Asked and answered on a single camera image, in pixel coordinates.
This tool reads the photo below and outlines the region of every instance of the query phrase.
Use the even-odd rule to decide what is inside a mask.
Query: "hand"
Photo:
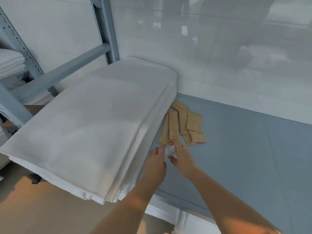
[[[145,162],[142,181],[147,185],[152,185],[156,190],[166,177],[166,163],[163,161],[165,145],[156,147],[150,151],[150,155]]]
[[[190,179],[190,175],[197,169],[196,163],[191,152],[180,141],[171,141],[177,152],[177,159],[170,157],[171,163],[181,172],[183,176]]]

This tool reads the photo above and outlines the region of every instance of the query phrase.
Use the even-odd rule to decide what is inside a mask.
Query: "person's left hand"
[[[156,190],[166,177],[167,165],[163,161],[165,145],[156,147],[150,151],[150,155],[145,162],[142,181],[152,185]]]

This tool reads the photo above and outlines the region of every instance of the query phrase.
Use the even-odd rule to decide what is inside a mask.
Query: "person's left arm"
[[[165,146],[150,152],[142,179],[90,234],[136,234],[154,192],[166,176]]]

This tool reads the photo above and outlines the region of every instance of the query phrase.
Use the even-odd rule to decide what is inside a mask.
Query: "metal shelving unit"
[[[0,8],[0,28],[10,46],[25,57],[26,70],[33,78],[29,83],[9,92],[0,84],[0,112],[21,128],[33,115],[23,106],[29,97],[34,97],[44,90],[49,90],[53,96],[57,95],[53,85],[70,74],[84,67],[101,55],[106,55],[107,63],[119,60],[114,25],[110,11],[109,0],[90,0],[93,3],[95,21],[102,39],[102,44],[57,67],[47,74],[41,70],[29,49],[14,29],[5,13]]]

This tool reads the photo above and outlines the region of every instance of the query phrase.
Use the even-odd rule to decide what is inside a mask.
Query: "person's right arm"
[[[200,170],[184,145],[174,141],[174,146],[177,159],[170,157],[170,161],[194,184],[222,234],[280,234],[252,207]]]

